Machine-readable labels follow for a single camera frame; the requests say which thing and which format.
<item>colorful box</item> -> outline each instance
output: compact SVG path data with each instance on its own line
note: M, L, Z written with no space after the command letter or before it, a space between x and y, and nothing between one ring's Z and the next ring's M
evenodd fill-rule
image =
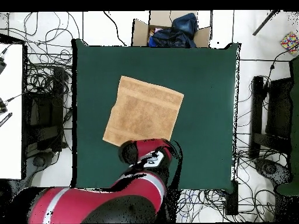
M291 47L294 47L296 44L299 43L299 39L296 34L294 34L292 31L289 32L285 36L285 38L280 42L280 44L285 48L285 49L290 49ZM298 51L298 46L294 49L291 49L289 52L291 54L295 54Z

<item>folded towel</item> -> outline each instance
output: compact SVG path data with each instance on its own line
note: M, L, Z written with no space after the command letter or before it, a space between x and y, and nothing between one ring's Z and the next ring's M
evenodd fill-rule
M121 76L103 140L116 146L128 140L170 140L183 97L172 89Z

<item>silver stripe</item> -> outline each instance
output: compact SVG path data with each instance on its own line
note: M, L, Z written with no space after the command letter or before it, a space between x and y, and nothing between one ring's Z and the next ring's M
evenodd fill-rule
M64 188L62 189L59 193L57 193L55 195L55 197L52 199L52 201L50 202L50 204L48 205L48 208L46 210L46 213L44 214L44 220L43 220L43 224L50 224L51 222L51 217L53 214L53 210L56 207L59 199L61 198L61 196L63 194L65 194L67 191L69 190L69 188Z
M147 181L151 182L154 186L156 186L156 188L159 191L160 197L161 197L161 201L160 201L160 206L161 206L163 197L165 194L164 186L161 183L161 181L158 178L156 178L154 175L151 175L151 174L147 174L146 176L141 177L140 179L147 180Z

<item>green mat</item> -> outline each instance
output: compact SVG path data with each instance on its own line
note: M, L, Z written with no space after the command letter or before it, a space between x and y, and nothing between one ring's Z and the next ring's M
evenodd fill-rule
M299 56L290 61L290 72L294 80L290 93L293 103L290 163L294 177L291 183L279 185L277 192L285 196L299 196Z
M119 161L118 147L102 140L124 75L185 95L172 134L183 151L180 188L231 192L238 47L92 47L76 40L76 186L110 187L127 168ZM171 164L171 178L177 164Z

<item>white table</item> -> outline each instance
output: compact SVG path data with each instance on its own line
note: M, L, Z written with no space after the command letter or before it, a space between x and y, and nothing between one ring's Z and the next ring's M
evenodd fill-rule
M7 46L0 44L0 53ZM0 74L0 98L3 101L22 93L22 45L10 46L4 55L4 62L6 68ZM0 115L0 121L8 113L13 115L0 127L0 179L21 179L22 97L8 103L7 109Z

